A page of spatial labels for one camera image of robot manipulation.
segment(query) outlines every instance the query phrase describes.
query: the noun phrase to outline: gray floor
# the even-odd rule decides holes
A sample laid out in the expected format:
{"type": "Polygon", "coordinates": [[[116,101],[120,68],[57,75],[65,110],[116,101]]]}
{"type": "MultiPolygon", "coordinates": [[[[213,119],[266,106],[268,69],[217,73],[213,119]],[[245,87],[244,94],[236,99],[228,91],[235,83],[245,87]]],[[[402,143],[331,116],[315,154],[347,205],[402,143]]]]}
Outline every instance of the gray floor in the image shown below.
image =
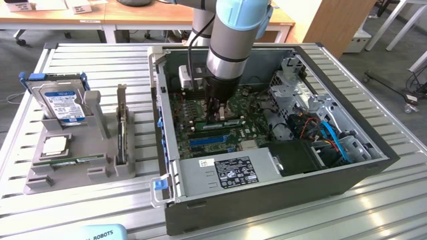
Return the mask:
{"type": "MultiPolygon", "coordinates": [[[[384,13],[379,19],[368,19],[364,25],[364,30],[374,34],[380,28],[388,15],[384,13]]],[[[406,80],[410,77],[407,68],[414,64],[416,59],[427,50],[427,36],[419,33],[415,29],[406,34],[395,49],[388,52],[386,46],[391,42],[394,36],[402,29],[404,24],[395,21],[390,30],[386,32],[383,38],[378,42],[374,49],[358,54],[344,54],[340,61],[354,75],[362,79],[366,70],[374,70],[384,78],[387,78],[396,86],[402,88],[406,85],[406,80]]],[[[15,112],[19,105],[7,103],[4,100],[8,95],[23,92],[23,86],[17,81],[20,72],[31,73],[35,69],[43,46],[45,42],[59,43],[97,43],[99,37],[96,31],[79,30],[71,31],[72,39],[65,39],[63,31],[59,30],[29,30],[21,36],[31,45],[21,47],[16,45],[12,38],[15,31],[0,31],[0,81],[3,83],[0,88],[0,145],[4,142],[7,132],[15,117],[15,112]]],[[[160,32],[152,32],[152,36],[159,36],[160,32]]],[[[132,42],[161,42],[161,37],[155,40],[144,40],[144,31],[132,34],[132,42]]],[[[383,102],[386,107],[391,110],[403,124],[427,144],[427,124],[423,117],[427,116],[427,101],[420,102],[420,112],[406,114],[403,112],[404,102],[392,91],[386,89],[379,83],[371,81],[367,88],[383,102]]]]}

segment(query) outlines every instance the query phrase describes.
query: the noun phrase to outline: blue latch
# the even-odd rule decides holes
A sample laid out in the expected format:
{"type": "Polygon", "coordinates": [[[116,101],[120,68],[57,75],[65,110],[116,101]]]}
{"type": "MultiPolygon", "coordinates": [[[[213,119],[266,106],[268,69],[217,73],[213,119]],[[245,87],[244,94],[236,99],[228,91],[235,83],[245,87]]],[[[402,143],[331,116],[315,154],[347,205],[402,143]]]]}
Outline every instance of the blue latch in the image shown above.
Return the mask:
{"type": "Polygon", "coordinates": [[[155,191],[159,191],[159,190],[163,190],[167,188],[168,188],[168,180],[167,179],[157,180],[153,182],[153,190],[155,191]]]}
{"type": "Polygon", "coordinates": [[[24,88],[28,90],[29,93],[32,93],[28,89],[27,83],[25,83],[25,72],[20,72],[20,74],[17,75],[19,77],[19,82],[20,84],[24,86],[24,88]]]}
{"type": "Polygon", "coordinates": [[[87,91],[91,90],[89,84],[88,84],[88,76],[84,72],[80,73],[80,80],[83,82],[83,87],[87,91]]]}
{"type": "Polygon", "coordinates": [[[28,81],[44,81],[47,77],[48,75],[44,73],[32,73],[29,74],[28,81]]]}
{"type": "Polygon", "coordinates": [[[159,118],[159,121],[157,121],[157,128],[163,128],[163,119],[161,119],[161,117],[159,118]]]}
{"type": "Polygon", "coordinates": [[[261,36],[264,35],[264,32],[267,30],[267,26],[268,26],[268,23],[270,23],[270,19],[272,18],[272,15],[274,15],[274,8],[270,5],[268,8],[267,8],[267,14],[264,16],[264,19],[263,19],[260,25],[259,25],[259,29],[257,29],[257,33],[256,33],[255,39],[260,39],[261,36]]]}

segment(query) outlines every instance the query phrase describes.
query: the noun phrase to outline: power supply label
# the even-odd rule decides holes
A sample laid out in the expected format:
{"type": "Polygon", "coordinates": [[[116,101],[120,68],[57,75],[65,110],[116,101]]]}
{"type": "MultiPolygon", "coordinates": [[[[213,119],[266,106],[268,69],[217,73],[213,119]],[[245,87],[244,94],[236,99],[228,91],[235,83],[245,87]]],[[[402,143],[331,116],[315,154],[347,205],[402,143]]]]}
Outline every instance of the power supply label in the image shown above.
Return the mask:
{"type": "Polygon", "coordinates": [[[223,189],[259,182],[248,156],[216,161],[215,168],[223,189]]]}
{"type": "Polygon", "coordinates": [[[73,91],[47,92],[44,96],[59,120],[73,123],[85,119],[83,108],[75,102],[77,96],[73,91]]]}

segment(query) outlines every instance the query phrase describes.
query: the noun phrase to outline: cable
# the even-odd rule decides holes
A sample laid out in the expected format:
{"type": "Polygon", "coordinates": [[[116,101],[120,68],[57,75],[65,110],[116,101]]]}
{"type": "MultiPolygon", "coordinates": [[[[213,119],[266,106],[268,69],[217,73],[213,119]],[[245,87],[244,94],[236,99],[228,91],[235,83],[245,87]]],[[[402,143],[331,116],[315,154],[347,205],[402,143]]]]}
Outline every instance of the cable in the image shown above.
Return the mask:
{"type": "Polygon", "coordinates": [[[15,93],[5,97],[4,101],[7,101],[9,104],[21,104],[20,102],[13,102],[12,100],[16,99],[20,95],[24,95],[25,92],[15,93]]]}
{"type": "Polygon", "coordinates": [[[276,110],[274,110],[274,109],[271,109],[271,108],[261,108],[261,111],[264,111],[264,110],[270,110],[274,114],[276,114],[278,113],[278,111],[276,110]]]}
{"type": "Polygon", "coordinates": [[[307,119],[306,124],[304,124],[304,127],[303,127],[302,132],[300,132],[299,138],[303,138],[303,135],[304,135],[304,132],[306,132],[306,128],[307,128],[307,124],[308,124],[308,121],[310,121],[310,120],[318,120],[318,118],[310,117],[310,118],[307,119]]]}
{"type": "Polygon", "coordinates": [[[275,130],[275,128],[276,128],[279,125],[283,125],[286,128],[288,127],[288,125],[286,125],[283,122],[279,122],[279,123],[272,127],[271,131],[275,130]]]}
{"type": "Polygon", "coordinates": [[[404,87],[406,87],[406,89],[408,91],[411,91],[411,87],[412,87],[412,84],[414,84],[415,80],[416,80],[418,84],[420,84],[418,77],[419,77],[419,75],[423,73],[423,71],[426,69],[427,69],[427,65],[423,66],[418,71],[412,72],[412,75],[407,78],[404,87]]]}
{"type": "Polygon", "coordinates": [[[260,82],[260,83],[263,83],[263,79],[259,77],[259,76],[251,76],[248,79],[247,79],[247,81],[249,81],[251,79],[257,79],[257,81],[260,82]]]}
{"type": "Polygon", "coordinates": [[[189,75],[189,79],[191,79],[191,84],[192,84],[192,90],[196,90],[196,82],[195,82],[195,77],[193,77],[193,62],[192,62],[192,47],[195,44],[196,39],[200,37],[200,35],[203,34],[203,32],[208,29],[209,25],[212,24],[213,20],[215,20],[215,16],[212,17],[212,19],[208,21],[208,23],[205,24],[205,26],[201,28],[201,30],[197,32],[197,34],[195,35],[195,37],[192,38],[189,45],[188,45],[188,75],[189,75]]]}
{"type": "Polygon", "coordinates": [[[339,152],[339,151],[340,151],[340,150],[339,150],[339,148],[336,147],[335,143],[334,143],[331,140],[320,140],[320,141],[323,141],[323,142],[326,142],[326,143],[331,144],[331,145],[332,145],[332,147],[335,148],[336,152],[339,152]]]}
{"type": "Polygon", "coordinates": [[[344,148],[342,147],[339,138],[338,138],[336,135],[335,135],[335,131],[334,131],[331,125],[330,125],[326,121],[322,121],[320,123],[326,126],[326,129],[328,130],[328,132],[330,132],[330,134],[331,134],[331,136],[332,136],[332,138],[334,138],[335,144],[336,144],[338,149],[339,149],[340,154],[342,154],[342,158],[343,158],[348,163],[352,163],[352,161],[351,161],[351,160],[348,159],[348,157],[347,157],[346,150],[344,150],[344,148]]]}
{"type": "Polygon", "coordinates": [[[255,96],[253,99],[248,102],[248,106],[252,105],[252,103],[255,102],[255,100],[259,98],[260,95],[263,95],[264,93],[267,93],[270,90],[270,87],[267,87],[263,91],[260,91],[255,96]]]}

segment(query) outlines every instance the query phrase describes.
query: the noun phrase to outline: blue pcie slot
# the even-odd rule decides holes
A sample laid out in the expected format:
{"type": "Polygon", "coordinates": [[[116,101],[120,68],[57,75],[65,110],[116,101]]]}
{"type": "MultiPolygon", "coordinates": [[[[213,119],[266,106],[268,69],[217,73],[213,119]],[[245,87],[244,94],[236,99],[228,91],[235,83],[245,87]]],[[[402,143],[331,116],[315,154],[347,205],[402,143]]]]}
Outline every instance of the blue pcie slot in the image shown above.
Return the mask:
{"type": "Polygon", "coordinates": [[[205,144],[219,144],[219,143],[225,143],[228,135],[224,136],[213,136],[209,138],[199,138],[199,139],[192,139],[189,140],[189,146],[197,146],[197,145],[205,145],[205,144]]]}

